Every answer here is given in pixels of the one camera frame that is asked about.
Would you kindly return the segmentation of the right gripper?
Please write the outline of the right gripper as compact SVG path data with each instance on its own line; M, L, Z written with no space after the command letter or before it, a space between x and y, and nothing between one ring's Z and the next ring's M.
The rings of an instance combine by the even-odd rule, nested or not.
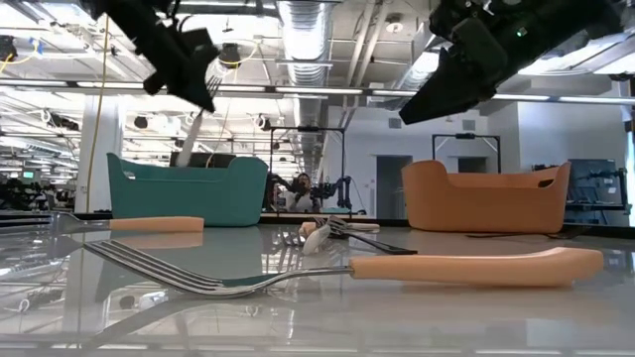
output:
M415 124L469 110L491 98L497 87L556 47L547 18L547 0L441 0L431 31L450 42L440 51L437 70L403 106L404 123Z

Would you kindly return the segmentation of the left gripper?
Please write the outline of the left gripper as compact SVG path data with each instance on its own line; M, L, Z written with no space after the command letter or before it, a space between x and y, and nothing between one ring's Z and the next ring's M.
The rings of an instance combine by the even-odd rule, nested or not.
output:
M155 14L112 14L111 19L157 71L143 81L148 94L169 93L171 78L164 74L178 73L171 93L201 109L215 110L205 75L219 50L205 29L181 33Z

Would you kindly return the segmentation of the white-handled fork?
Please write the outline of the white-handled fork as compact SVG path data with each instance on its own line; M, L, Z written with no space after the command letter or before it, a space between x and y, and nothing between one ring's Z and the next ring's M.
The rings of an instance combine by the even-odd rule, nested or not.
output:
M283 232L280 238L287 246L301 248L303 255L312 255L320 250L330 233L331 228L327 224L304 222L297 232Z
M209 79L206 85L206 89L207 89L207 94L210 96L210 98L214 97L217 91L217 88L221 84L221 82L222 82L222 78L216 75L213 75ZM192 121L188 136L186 137L182 150L177 157L176 164L180 168L186 167L190 162L192 149L202 124L202 118L203 118L204 112L205 112L205 109L201 108L198 114L196 115L196 117Z
M343 235L353 232L376 232L380 230L380 225L375 223L349 223L337 216L329 218L314 217L317 228L329 226L330 231L335 235Z

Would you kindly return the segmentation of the orange plastic bin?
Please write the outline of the orange plastic bin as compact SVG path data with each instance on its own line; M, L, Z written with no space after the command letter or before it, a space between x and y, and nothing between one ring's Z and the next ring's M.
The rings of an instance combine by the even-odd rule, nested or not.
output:
M450 174L438 161L402 169L411 227L436 232L557 233L571 164L524 174Z

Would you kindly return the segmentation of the orange-handled fork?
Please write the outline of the orange-handled fork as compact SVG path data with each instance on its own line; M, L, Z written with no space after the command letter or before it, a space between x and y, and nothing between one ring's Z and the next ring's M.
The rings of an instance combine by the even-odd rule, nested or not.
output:
M604 266L603 254L598 250L557 247L507 256L354 256L346 266L222 280L182 269L114 240L87 243L83 248L152 282L181 293L213 298L237 298L291 279L331 275L348 275L354 280L559 288L590 279Z
M53 232L62 234L94 231L136 231L159 233L196 233L204 229L204 219L190 216L142 217L107 220L82 220L70 213L55 212L48 221Z

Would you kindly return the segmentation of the black metal fork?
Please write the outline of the black metal fork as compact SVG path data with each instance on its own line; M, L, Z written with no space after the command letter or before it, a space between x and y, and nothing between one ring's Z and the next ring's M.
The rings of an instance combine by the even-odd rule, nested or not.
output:
M361 236L361 233L364 232L353 232L353 233L345 233L341 236L339 235L335 235L331 232L331 235L336 238L336 239L348 239L348 238L353 238L356 239L358 241L361 241L364 244L367 244L373 248L375 248L376 250L388 254L388 255L417 255L418 252L415 250L410 250L410 249L406 249L406 248L401 248L401 247L397 247L397 246L393 246L393 245L389 245L386 243L382 243L376 240L371 240L369 238L365 238L363 236Z

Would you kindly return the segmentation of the dark monitor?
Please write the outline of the dark monitor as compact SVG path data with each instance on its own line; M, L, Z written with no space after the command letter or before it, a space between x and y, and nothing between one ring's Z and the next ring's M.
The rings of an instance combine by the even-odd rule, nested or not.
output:
M192 153L189 167L192 168L228 168L235 155L222 153Z

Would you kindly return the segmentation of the teal plastic bin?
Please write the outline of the teal plastic bin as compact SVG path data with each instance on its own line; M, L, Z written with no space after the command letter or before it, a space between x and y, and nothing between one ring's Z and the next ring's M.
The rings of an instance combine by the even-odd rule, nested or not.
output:
M156 167L107 155L115 218L194 216L208 227L258 223L268 166L238 157L226 168Z

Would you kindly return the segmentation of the grey door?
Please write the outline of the grey door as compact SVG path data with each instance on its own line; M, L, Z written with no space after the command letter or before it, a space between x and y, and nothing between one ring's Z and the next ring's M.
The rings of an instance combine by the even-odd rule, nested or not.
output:
M379 219L406 218L402 169L412 161L412 156L376 158L376 216Z

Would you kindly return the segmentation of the person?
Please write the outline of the person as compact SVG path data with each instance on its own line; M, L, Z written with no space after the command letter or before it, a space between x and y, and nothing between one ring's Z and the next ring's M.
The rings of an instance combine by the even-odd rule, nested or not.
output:
M319 213L321 206L319 200L311 195L311 188L311 178L305 173L299 174L287 190L286 210L296 213Z

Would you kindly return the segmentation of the silver ceiling duct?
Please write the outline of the silver ceiling duct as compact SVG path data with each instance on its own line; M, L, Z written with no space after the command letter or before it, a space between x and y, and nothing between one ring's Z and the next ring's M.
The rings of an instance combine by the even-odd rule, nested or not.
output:
M278 10L282 20L282 37L285 57L292 61L322 61L327 58L327 36L332 5L312 1L280 1ZM323 87L326 67L319 64L295 63L288 65L291 85ZM297 126L322 126L321 99L294 99L294 116ZM300 149L304 172L313 174L318 168L318 148L321 143L313 135L301 135Z
M439 53L421 52L413 63L406 68L392 84L391 89L417 92L437 70L439 56ZM385 99L378 107L389 111L398 111L401 110L408 101L408 98L393 97Z

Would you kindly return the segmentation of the black metal frame stand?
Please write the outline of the black metal frame stand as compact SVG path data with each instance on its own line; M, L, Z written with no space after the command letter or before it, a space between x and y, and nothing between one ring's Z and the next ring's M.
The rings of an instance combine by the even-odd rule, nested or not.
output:
M436 140L437 138L443 138L444 140L440 143L440 144L436 144ZM492 149L495 154L496 154L496 166L497 166L497 173L502 174L502 155L501 155L501 137L500 136L496 136L496 135L477 135L474 133L456 133L456 134L433 134L432 135L432 160L436 160L437 159L437 153L438 150L440 148L443 147L443 145L445 144L445 142L447 140L449 140L450 138L456 139L456 140L476 140L476 139L480 139L482 142L484 142L490 149ZM492 143L490 143L488 140L489 139L493 139L496 143L496 146L494 147L492 145Z
M295 130L295 131L298 131L300 133L337 132L340 135L340 138L341 138L340 177L346 176L346 174L345 174L345 165L346 165L345 130L343 128L322 128L322 127L318 127L318 126L299 126L299 127L285 127L285 128L283 128L283 127L280 127L280 128L272 127L271 128L271 134L270 134L270 145L271 145L270 154L269 154L270 164L273 164L273 151L274 151L274 146L275 146L275 143L274 143L274 132L276 130L278 130L278 129L280 129L280 130L283 130L283 129L285 129L285 130ZM314 193L315 193L315 188L317 186L318 186L318 184L316 186L312 186L312 188L311 188L311 195L313 197L316 197L316 196L314 196ZM348 215L348 216L352 216L353 215L352 209L348 210L346 208L340 208L340 207L337 207L337 208L328 208L328 207L324 208L322 206L323 200L321 200L319 198L317 198L317 199L319 200L319 203L321 205L321 209L320 209L321 213L333 213L335 215L342 214L342 215Z

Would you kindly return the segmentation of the black table edge frame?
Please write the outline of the black table edge frame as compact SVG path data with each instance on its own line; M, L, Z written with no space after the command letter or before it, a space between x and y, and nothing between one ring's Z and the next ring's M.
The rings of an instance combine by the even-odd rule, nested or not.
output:
M0 221L8 221L10 219L34 219L34 218L44 218L45 216L49 216L48 213L34 213L34 212L11 212L11 211L0 211ZM77 213L75 215L78 219L88 220L88 221L96 221L96 220L106 220L111 219L112 215L110 213ZM377 223L381 227L408 227L408 221L406 219L366 219L362 218L360 215L353 215L351 218L345 217L346 221L354 222L354 223ZM263 215L260 217L260 224L300 224L304 221L309 221L308 218L305 218L301 215L291 215L291 216L283 216L276 215L273 216ZM629 226L605 226L605 225L584 225L584 224L572 224L565 223L563 225L562 233L571 233L574 230L580 229L583 234L588 236L597 236L597 237L605 237L605 238L617 238L617 239L628 239L635 240L635 227Z

